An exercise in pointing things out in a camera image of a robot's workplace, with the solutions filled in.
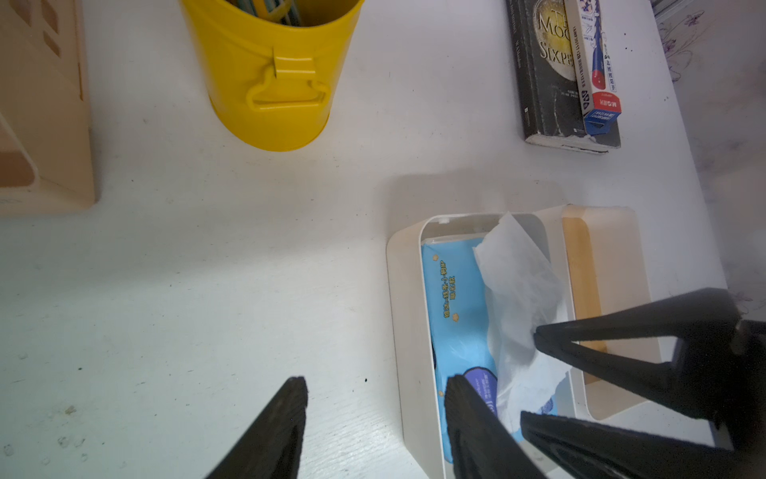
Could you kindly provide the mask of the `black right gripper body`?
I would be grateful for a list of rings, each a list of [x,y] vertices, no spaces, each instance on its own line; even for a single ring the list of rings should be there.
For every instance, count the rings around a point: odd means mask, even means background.
[[[729,347],[723,405],[715,419],[718,445],[744,452],[765,451],[765,323],[742,319]]]

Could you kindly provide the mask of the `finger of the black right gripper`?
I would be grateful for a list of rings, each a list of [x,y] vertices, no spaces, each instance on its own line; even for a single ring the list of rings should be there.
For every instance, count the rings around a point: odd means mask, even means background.
[[[593,319],[538,327],[538,351],[592,376],[578,394],[593,419],[652,401],[692,419],[722,409],[741,315],[725,289],[699,289]]]
[[[568,417],[521,414],[524,439],[574,478],[740,478],[742,455]]]

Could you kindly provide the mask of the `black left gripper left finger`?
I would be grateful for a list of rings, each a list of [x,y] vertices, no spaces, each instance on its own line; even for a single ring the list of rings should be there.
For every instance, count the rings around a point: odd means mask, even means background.
[[[300,465],[307,403],[305,379],[289,377],[207,478],[295,479]]]

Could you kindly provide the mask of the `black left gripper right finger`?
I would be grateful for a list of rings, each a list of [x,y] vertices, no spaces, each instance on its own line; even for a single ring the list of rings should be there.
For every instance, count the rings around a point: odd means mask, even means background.
[[[545,476],[464,376],[449,378],[445,411],[457,478]]]

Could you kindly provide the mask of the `blue tissue paper pack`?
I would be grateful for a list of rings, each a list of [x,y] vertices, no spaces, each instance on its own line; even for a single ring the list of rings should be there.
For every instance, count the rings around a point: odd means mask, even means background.
[[[571,375],[536,351],[539,325],[567,317],[564,286],[550,261],[548,232],[530,215],[442,216],[418,247],[424,287],[425,375],[433,391],[437,456],[452,471],[447,381],[465,377],[516,440],[524,411],[572,415]]]

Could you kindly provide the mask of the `white tissue box lid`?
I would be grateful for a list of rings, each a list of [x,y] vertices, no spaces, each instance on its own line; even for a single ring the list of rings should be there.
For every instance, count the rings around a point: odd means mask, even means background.
[[[574,319],[600,317],[651,303],[640,228],[629,208],[565,206],[562,225],[567,249]],[[660,363],[658,338],[598,340],[585,346]],[[573,368],[574,414],[606,420],[646,402],[642,397]]]

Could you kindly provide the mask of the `white blue pencil box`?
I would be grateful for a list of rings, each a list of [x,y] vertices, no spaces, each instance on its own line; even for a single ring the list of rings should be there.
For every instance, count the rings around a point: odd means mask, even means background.
[[[598,0],[565,2],[584,127],[590,136],[610,133],[622,113]]]

